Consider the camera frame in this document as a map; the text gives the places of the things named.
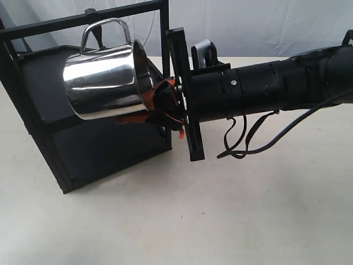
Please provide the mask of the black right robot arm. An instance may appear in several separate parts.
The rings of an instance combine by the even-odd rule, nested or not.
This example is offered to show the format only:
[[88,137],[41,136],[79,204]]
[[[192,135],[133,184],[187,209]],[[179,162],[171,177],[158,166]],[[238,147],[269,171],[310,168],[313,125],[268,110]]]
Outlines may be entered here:
[[174,76],[166,78],[143,98],[147,110],[125,114],[117,123],[150,123],[179,131],[188,141],[190,159],[205,158],[200,124],[261,114],[244,127],[240,141],[250,144],[265,119],[281,111],[303,109],[304,114],[271,141],[275,144],[316,111],[352,103],[352,31],[341,45],[320,48],[271,61],[233,68],[213,56],[212,64],[189,60],[183,28],[168,30]]

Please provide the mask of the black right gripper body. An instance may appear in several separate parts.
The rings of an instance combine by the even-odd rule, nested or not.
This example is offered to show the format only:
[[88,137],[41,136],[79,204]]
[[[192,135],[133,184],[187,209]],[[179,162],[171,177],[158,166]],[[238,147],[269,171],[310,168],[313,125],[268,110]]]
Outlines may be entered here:
[[182,121],[191,161],[205,159],[196,101],[189,64],[185,32],[183,28],[170,29],[166,33],[172,60],[176,92],[179,97]]

